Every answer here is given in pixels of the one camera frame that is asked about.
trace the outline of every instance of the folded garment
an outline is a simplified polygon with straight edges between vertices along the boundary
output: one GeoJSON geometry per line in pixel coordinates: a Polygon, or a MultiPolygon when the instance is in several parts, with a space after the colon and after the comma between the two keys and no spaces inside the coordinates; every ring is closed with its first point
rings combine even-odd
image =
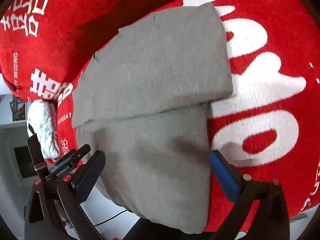
{"type": "Polygon", "coordinates": [[[140,217],[201,233],[209,210],[207,102],[231,92],[226,35],[211,3],[120,29],[73,92],[78,145],[106,154],[98,189],[140,217]]]}
{"type": "Polygon", "coordinates": [[[28,110],[28,135],[33,135],[29,129],[32,126],[38,136],[42,155],[45,159],[55,159],[61,156],[56,132],[56,109],[54,104],[44,100],[35,100],[28,110]]]}
{"type": "Polygon", "coordinates": [[[210,188],[208,105],[78,127],[78,145],[89,143],[91,153],[106,154],[100,192],[152,222],[203,232],[210,188]]]}
{"type": "Polygon", "coordinates": [[[78,127],[215,101],[232,92],[226,34],[211,3],[170,8],[119,30],[73,92],[78,127]]]}

